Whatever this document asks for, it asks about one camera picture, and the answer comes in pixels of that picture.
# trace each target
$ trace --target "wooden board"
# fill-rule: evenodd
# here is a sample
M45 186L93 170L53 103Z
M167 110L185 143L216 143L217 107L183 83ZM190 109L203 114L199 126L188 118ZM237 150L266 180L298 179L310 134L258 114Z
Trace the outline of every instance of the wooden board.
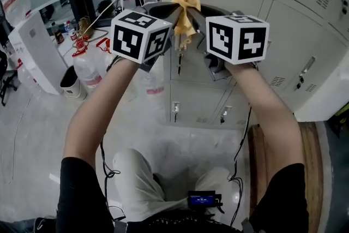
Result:
M314 123L300 123L305 163L305 197L309 212L309 232L317 233L323 197L321 151ZM252 126L248 133L251 172L250 215L264 196L270 182L273 160L262 129Z

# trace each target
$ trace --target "small display screen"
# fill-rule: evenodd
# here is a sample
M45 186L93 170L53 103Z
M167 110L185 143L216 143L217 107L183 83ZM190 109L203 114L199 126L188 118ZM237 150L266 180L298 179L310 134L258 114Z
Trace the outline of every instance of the small display screen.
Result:
M213 196L191 196L190 202L192 205L213 205Z

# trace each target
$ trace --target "white cube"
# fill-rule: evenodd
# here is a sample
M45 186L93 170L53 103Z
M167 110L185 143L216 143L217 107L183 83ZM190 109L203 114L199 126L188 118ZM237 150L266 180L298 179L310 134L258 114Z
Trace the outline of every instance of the white cube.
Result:
M207 52L232 64L266 57L269 24L253 16L206 18Z
M170 22L124 10L111 21L111 51L141 64L164 51L171 27Z

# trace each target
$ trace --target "trash bin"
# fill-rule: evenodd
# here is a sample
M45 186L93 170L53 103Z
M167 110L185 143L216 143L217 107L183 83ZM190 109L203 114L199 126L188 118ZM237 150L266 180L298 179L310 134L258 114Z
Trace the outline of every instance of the trash bin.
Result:
M64 95L68 98L84 100L87 96L87 91L77 77L74 66L70 66L67 72L65 72L61 80L61 88L64 90Z

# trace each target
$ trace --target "chair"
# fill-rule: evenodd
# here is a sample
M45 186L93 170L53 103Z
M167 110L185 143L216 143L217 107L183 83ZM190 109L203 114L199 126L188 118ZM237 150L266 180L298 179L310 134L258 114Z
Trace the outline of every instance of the chair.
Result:
M0 50L0 98L1 104L3 106L6 105L6 103L4 102L6 90L8 88L13 88L14 91L17 90L17 87L11 84L14 77L17 76L17 71L15 71L11 76L7 77L6 80L3 80L3 76L6 74L7 65L7 55L6 53Z

